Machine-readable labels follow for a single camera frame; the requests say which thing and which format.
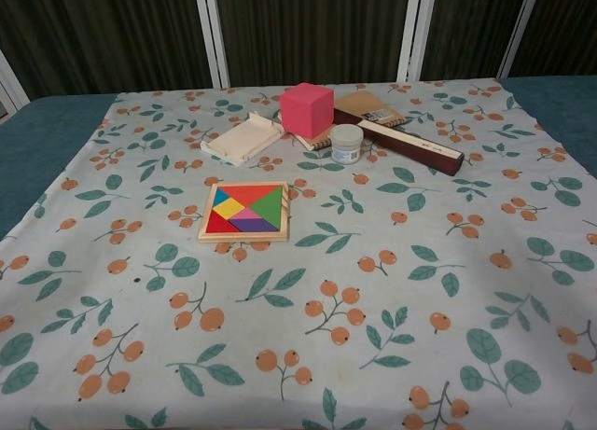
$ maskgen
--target green triangle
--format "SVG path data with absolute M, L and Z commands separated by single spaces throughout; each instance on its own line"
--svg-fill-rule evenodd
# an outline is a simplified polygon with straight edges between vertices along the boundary
M 261 200 L 249 206 L 257 214 L 280 229 L 280 213 L 282 211 L 282 187 L 278 187 Z

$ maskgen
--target small jar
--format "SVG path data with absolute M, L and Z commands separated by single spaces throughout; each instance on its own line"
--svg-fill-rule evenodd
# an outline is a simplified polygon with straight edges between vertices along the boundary
M 332 141 L 332 159 L 340 164 L 353 164 L 361 156 L 363 131 L 351 124 L 334 127 L 329 137 Z

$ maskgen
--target dark curtain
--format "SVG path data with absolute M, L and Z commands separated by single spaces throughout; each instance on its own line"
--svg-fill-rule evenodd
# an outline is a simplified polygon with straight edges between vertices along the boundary
M 0 0 L 27 95 L 211 87 L 195 0 Z
M 408 0 L 217 0 L 232 86 L 396 80 Z
M 511 76 L 597 74 L 597 0 L 536 0 Z
M 495 77 L 522 0 L 436 0 L 421 80 Z

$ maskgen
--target floral tablecloth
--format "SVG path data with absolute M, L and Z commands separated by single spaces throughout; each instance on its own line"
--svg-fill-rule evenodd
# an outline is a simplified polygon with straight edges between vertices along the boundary
M 0 243 L 0 428 L 595 428 L 595 180 L 492 79 L 333 88 L 461 171 L 235 168 L 200 140 L 284 87 L 120 94 Z M 218 180 L 288 181 L 289 241 L 198 243 Z

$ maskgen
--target pink cube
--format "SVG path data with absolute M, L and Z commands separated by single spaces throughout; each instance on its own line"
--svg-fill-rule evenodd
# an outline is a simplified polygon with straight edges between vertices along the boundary
M 311 83 L 300 83 L 280 96 L 280 112 L 287 132 L 313 138 L 332 125 L 334 91 Z

